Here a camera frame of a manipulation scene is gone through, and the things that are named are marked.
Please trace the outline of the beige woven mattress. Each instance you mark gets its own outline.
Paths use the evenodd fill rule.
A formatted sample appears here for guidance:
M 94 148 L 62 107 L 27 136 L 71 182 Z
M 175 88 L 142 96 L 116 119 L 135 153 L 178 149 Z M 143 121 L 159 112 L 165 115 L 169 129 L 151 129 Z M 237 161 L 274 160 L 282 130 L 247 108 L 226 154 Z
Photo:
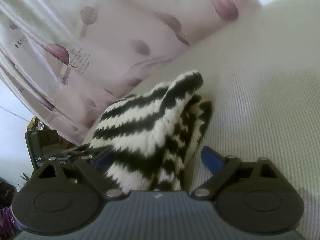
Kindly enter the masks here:
M 191 47 L 133 89 L 198 70 L 214 113 L 202 143 L 269 158 L 304 200 L 298 232 L 319 239 L 319 0 L 277 0 Z

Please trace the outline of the pink leaf-print curtain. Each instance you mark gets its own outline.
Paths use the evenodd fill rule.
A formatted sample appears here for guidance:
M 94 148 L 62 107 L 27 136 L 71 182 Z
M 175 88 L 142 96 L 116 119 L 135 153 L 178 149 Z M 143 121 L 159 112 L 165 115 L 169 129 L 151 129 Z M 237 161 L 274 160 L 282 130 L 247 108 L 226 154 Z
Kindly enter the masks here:
M 1 79 L 80 144 L 108 105 L 259 0 L 1 0 Z

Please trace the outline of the purple cloth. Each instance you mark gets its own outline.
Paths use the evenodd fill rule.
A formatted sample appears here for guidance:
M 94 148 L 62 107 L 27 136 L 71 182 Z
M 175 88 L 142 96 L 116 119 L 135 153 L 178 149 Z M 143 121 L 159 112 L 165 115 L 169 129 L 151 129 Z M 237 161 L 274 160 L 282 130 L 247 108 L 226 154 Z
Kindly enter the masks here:
M 19 229 L 12 215 L 11 207 L 5 207 L 0 211 L 0 238 L 1 240 L 10 239 Z

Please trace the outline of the black white knitted garment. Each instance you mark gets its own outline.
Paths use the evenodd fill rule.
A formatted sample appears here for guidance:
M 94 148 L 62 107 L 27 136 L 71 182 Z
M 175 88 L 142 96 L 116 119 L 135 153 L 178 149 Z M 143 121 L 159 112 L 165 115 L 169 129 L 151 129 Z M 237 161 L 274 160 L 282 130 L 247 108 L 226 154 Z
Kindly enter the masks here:
M 212 102 L 197 93 L 202 84 L 193 70 L 110 105 L 89 145 L 110 148 L 105 178 L 125 193 L 183 189 L 184 169 L 213 113 Z

